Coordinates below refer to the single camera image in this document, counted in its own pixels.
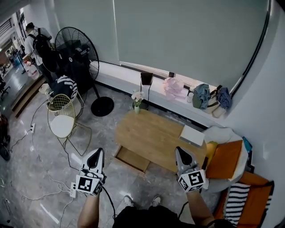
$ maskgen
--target foot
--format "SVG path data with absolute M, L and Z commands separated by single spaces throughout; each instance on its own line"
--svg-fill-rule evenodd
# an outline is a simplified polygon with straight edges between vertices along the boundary
M 124 202 L 126 207 L 134 207 L 134 202 L 128 195 L 124 197 Z
M 157 207 L 158 205 L 160 205 L 160 201 L 161 201 L 161 197 L 159 195 L 157 195 L 151 202 L 151 206 L 153 207 Z

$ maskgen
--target black backpack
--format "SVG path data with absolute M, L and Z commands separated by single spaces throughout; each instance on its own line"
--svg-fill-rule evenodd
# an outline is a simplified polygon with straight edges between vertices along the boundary
M 40 56 L 41 58 L 48 57 L 50 55 L 52 50 L 49 39 L 41 34 L 40 28 L 38 28 L 38 35 L 36 37 L 32 34 L 29 34 L 28 36 L 34 39 L 33 48 L 36 55 Z

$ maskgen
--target gold wire chair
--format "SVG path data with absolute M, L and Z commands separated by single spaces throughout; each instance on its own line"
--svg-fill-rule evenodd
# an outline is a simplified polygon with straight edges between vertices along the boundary
M 48 106 L 48 124 L 52 133 L 56 136 L 59 143 L 65 150 L 64 144 L 67 141 L 74 147 L 77 153 L 80 156 L 83 156 L 87 151 L 92 137 L 92 129 L 83 124 L 76 122 L 75 109 L 71 99 L 65 94 L 56 95 Z M 87 148 L 84 150 L 83 154 L 80 154 L 77 148 L 70 141 L 70 137 L 72 135 L 72 131 L 76 126 L 81 126 L 83 128 L 87 128 L 90 130 L 90 139 L 87 145 Z

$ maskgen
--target marble floor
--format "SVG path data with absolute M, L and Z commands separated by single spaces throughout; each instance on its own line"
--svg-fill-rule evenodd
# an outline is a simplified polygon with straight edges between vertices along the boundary
M 148 208 L 154 196 L 161 195 L 162 205 L 179 213 L 187 199 L 173 172 L 151 163 L 146 173 L 141 174 L 113 159 L 118 149 L 114 137 L 115 128 L 126 112 L 132 109 L 132 100 L 128 95 L 100 85 L 98 85 L 98 91 L 101 96 L 108 96 L 114 100 L 114 110 L 105 117 L 92 115 L 90 106 L 96 95 L 93 90 L 89 90 L 83 114 L 77 121 L 92 129 L 88 152 L 98 147 L 102 147 L 105 151 L 103 171 L 107 179 L 104 187 L 112 198 L 116 214 L 124 208 L 123 198 L 126 194 L 133 198 L 139 208 Z M 35 110 L 44 101 L 45 96 L 38 93 L 18 119 L 12 115 L 8 117 L 10 145 L 27 133 Z M 179 124 L 187 124 L 201 130 L 174 114 L 152 106 L 150 111 Z M 51 178 L 62 181 L 69 187 L 71 182 L 75 181 L 78 172 L 69 167 L 66 153 L 47 125 L 45 105 L 39 108 L 33 123 L 36 124 L 35 133 L 28 134 L 13 147 L 10 161 L 6 162 L 0 157 L 0 178 L 4 182 L 4 187 L 0 187 L 0 223 L 15 228 L 57 228 L 64 206 L 71 201 L 69 193 L 60 192 L 40 200 L 29 200 L 23 195 L 35 199 L 58 192 L 58 183 Z M 87 140 L 88 132 L 76 128 L 71 138 L 76 147 L 83 149 Z M 68 143 L 66 151 L 70 157 L 80 159 Z M 77 169 L 80 167 L 76 159 L 71 158 L 70 162 L 73 167 Z M 202 196 L 213 211 L 219 195 L 202 192 Z M 86 197 L 83 194 L 77 194 L 76 199 L 66 207 L 61 221 L 62 228 L 77 227 L 77 219 L 85 200 Z M 113 210 L 109 199 L 106 193 L 102 192 L 99 227 L 112 227 L 112 215 Z M 189 208 L 185 207 L 181 220 L 189 221 L 189 219 Z

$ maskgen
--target standing fan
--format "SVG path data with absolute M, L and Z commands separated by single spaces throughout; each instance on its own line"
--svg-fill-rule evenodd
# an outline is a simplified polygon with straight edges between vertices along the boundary
M 99 58 L 91 40 L 82 31 L 65 27 L 60 30 L 55 40 L 59 52 L 57 60 L 59 67 L 77 84 L 80 81 L 86 86 L 92 85 L 97 99 L 91 105 L 95 116 L 106 116 L 114 108 L 114 102 L 109 97 L 100 97 L 95 80 L 99 72 Z

